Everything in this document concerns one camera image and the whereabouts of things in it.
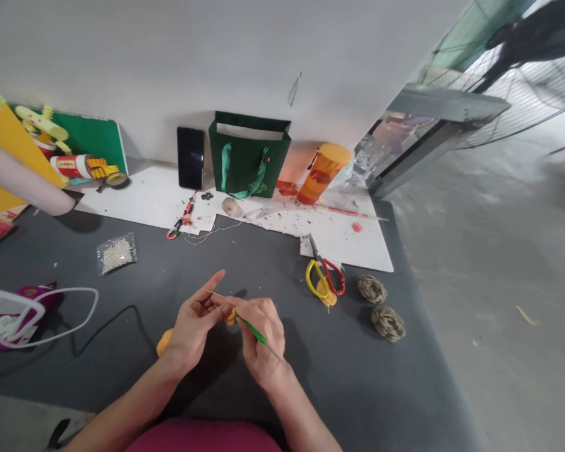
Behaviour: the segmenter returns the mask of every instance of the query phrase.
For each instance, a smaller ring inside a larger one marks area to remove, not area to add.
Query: beaded keychain
[[[184,215],[182,215],[180,217],[180,219],[176,222],[176,224],[174,224],[174,227],[172,229],[170,229],[168,231],[168,233],[165,235],[168,238],[168,240],[173,240],[177,236],[179,236],[180,235],[180,227],[182,227],[183,225],[189,225],[190,226],[190,225],[193,224],[192,220],[190,219],[190,214],[192,213],[192,211],[195,207],[195,196],[196,196],[197,192],[198,192],[198,190],[195,190],[193,195],[188,200],[188,204],[186,204],[186,208],[184,209]]]

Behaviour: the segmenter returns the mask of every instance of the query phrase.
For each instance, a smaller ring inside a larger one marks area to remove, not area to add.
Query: pink shirt
[[[168,419],[145,432],[126,452],[282,452],[249,422]]]

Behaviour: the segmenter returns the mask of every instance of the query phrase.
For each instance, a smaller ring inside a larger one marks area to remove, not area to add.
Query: orange bottle
[[[318,201],[322,192],[352,157],[349,150],[338,144],[326,143],[320,146],[314,166],[297,195],[299,202],[314,204]]]

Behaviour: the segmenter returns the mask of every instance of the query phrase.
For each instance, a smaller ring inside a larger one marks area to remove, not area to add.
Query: gray table
[[[60,287],[100,291],[94,317],[74,335],[28,351],[0,352],[0,394],[84,411],[99,411],[156,360],[155,345],[173,326],[180,303],[215,271],[226,269],[221,294],[271,297],[285,327],[285,357],[326,425],[347,451],[479,450],[470,416],[422,306],[393,209],[381,223],[395,273],[345,268],[346,295],[331,309],[308,290],[308,259],[299,240],[253,225],[213,234],[201,245],[165,231],[92,214],[56,219],[28,209],[19,229],[0,243],[0,289],[58,280]],[[218,217],[217,227],[234,224]],[[96,246],[134,232],[138,262],[97,275]],[[372,305],[356,289],[373,274],[386,303],[404,319],[407,336],[391,344],[370,323]],[[90,301],[67,295],[46,319],[48,330],[79,324]],[[242,359],[238,326],[210,332],[198,367],[181,383],[167,416],[246,419],[283,437],[266,397]]]

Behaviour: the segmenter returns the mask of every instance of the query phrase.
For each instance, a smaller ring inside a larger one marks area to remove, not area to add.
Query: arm
[[[284,353],[283,324],[269,298],[245,301],[226,297],[244,319],[266,336],[270,347]],[[257,383],[265,390],[293,452],[341,451],[326,428],[288,363],[284,365],[259,343],[248,327],[237,319],[243,334],[243,355]]]
[[[203,287],[213,291],[224,277],[216,273]],[[232,309],[216,306],[202,288],[180,307],[163,355],[128,392],[102,411],[67,446],[66,452],[121,452],[161,414],[205,348],[207,332]]]

